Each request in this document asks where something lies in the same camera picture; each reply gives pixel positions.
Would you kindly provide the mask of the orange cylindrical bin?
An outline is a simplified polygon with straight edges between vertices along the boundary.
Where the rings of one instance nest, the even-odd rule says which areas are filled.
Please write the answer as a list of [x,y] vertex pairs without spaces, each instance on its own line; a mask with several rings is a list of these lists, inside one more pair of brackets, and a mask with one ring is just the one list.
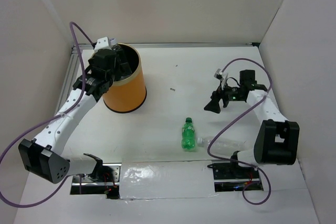
[[116,81],[103,95],[103,102],[108,109],[115,113],[130,113],[137,110],[146,100],[145,86],[141,58],[138,51],[124,43],[119,44],[133,71],[132,75]]

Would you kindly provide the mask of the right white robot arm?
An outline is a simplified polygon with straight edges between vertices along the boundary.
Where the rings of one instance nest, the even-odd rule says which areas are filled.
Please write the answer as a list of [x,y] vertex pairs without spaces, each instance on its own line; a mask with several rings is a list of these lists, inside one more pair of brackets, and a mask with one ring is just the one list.
[[297,158],[300,127],[297,122],[289,121],[281,114],[271,98],[269,90],[255,79],[255,70],[242,70],[239,84],[231,87],[227,84],[228,74],[218,69],[214,77],[220,81],[213,91],[211,101],[204,107],[205,111],[219,113],[219,102],[226,108],[230,102],[244,101],[254,111],[260,129],[253,148],[234,151],[230,157],[234,162],[229,165],[229,172],[235,178],[247,172],[247,166],[257,165],[293,165]]

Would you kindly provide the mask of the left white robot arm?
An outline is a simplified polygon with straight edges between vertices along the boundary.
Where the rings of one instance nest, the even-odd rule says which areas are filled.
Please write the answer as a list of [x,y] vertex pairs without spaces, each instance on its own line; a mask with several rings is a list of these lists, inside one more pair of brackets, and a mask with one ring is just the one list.
[[131,75],[132,71],[122,49],[99,49],[88,60],[89,65],[72,86],[69,97],[50,122],[33,140],[23,139],[18,150],[24,168],[53,183],[67,175],[84,173],[91,181],[103,177],[102,160],[85,154],[81,165],[61,156],[64,147],[83,117],[116,80]]

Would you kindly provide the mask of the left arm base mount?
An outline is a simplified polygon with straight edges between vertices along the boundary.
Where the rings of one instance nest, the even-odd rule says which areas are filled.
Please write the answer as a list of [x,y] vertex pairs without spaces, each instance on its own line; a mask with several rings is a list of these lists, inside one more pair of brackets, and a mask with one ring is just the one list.
[[121,163],[104,163],[102,159],[84,153],[86,159],[95,161],[88,174],[72,176],[71,195],[104,195],[106,199],[119,199]]

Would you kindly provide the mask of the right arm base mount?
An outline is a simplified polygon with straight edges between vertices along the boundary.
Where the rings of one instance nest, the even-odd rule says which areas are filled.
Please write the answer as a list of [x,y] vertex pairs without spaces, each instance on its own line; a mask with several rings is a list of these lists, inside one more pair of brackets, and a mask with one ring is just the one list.
[[258,171],[251,167],[240,167],[230,162],[215,162],[207,165],[213,172],[215,192],[263,190]]

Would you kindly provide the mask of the green bottle lower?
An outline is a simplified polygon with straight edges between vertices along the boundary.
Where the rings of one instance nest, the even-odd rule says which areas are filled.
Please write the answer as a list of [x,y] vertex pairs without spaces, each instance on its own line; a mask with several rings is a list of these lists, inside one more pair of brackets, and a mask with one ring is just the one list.
[[196,150],[196,136],[192,118],[186,118],[182,126],[181,147],[187,152]]

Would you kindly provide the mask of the clear bottle white cap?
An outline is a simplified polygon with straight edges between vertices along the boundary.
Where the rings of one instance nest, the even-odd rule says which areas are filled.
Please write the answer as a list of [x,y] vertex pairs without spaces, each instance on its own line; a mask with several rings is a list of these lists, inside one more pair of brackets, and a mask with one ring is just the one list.
[[[197,146],[207,149],[213,138],[213,136],[198,137]],[[235,151],[244,150],[246,150],[245,142],[233,141],[222,137],[219,137],[211,147],[212,154],[227,157],[231,156]]]

